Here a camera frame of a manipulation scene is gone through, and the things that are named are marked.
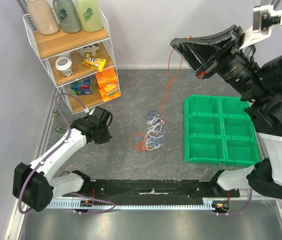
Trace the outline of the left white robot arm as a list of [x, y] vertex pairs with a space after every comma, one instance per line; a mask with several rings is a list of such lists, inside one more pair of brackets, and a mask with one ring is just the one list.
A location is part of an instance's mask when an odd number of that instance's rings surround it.
[[112, 136], [108, 130], [113, 114], [101, 107], [92, 113], [76, 119], [65, 135], [42, 156], [29, 164], [20, 163], [14, 169], [12, 194], [18, 199], [18, 209], [25, 214], [22, 206], [40, 212], [50, 202], [65, 194], [76, 193], [80, 197], [90, 193], [90, 177], [79, 170], [55, 177], [55, 173], [69, 158], [88, 143], [108, 143]]

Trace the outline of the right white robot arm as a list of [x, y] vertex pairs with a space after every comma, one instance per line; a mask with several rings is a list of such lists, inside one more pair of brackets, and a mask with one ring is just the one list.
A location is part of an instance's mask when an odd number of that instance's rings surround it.
[[243, 53], [246, 35], [233, 25], [210, 36], [175, 38], [170, 46], [199, 79], [219, 75], [251, 105], [245, 112], [264, 142], [268, 157], [239, 170], [220, 170], [210, 192], [221, 197], [232, 189], [252, 189], [282, 200], [282, 55], [258, 66]]

